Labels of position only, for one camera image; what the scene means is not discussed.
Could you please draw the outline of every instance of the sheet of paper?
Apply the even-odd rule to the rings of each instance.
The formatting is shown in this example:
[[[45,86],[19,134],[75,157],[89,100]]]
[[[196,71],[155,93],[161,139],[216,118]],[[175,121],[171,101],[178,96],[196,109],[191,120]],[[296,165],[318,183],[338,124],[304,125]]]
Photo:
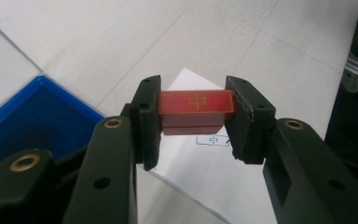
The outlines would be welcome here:
[[[219,89],[184,69],[168,91]],[[222,128],[214,135],[162,135],[152,172],[229,223],[276,223],[262,170],[234,159]]]

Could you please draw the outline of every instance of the blue tray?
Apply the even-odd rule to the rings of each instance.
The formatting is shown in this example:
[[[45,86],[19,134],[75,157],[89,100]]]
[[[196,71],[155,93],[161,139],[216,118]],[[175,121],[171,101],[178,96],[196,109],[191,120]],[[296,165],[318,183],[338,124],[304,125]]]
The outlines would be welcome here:
[[[0,108],[0,161],[27,148],[61,158],[85,147],[101,119],[47,77],[36,77]]]

